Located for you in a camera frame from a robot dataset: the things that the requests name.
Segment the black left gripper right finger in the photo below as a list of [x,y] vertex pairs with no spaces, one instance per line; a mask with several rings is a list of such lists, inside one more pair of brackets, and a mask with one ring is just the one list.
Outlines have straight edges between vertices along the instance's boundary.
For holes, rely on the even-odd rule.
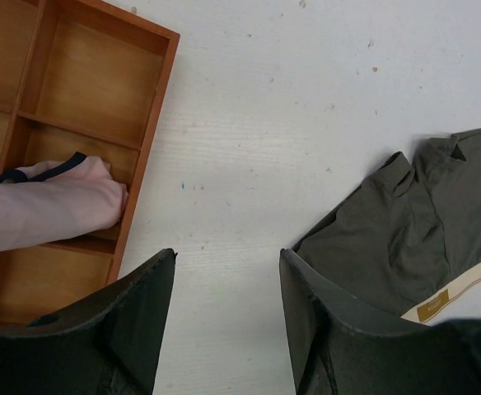
[[429,327],[395,317],[291,249],[279,274],[298,394],[481,394],[481,319]]

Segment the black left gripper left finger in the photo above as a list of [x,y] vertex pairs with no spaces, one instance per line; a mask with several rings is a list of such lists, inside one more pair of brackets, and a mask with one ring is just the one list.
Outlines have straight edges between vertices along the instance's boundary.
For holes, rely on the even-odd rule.
[[0,394],[150,394],[175,278],[163,249],[127,276],[0,329]]

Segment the olive underwear with cream waistband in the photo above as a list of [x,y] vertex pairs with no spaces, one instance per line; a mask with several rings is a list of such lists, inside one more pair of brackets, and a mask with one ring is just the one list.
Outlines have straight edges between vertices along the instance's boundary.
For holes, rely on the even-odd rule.
[[297,252],[366,303],[432,321],[481,283],[481,128],[393,154]]

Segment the pink rolled underwear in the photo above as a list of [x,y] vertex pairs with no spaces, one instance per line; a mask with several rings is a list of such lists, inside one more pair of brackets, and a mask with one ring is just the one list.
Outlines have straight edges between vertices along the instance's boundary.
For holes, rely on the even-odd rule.
[[128,191],[98,156],[74,153],[0,174],[0,252],[115,225]]

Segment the orange wooden compartment tray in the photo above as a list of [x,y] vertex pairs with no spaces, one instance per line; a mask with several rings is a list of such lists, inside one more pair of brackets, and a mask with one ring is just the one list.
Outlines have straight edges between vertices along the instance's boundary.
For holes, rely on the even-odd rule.
[[129,193],[107,230],[0,253],[0,328],[118,278],[179,41],[103,1],[0,1],[0,174],[81,152]]

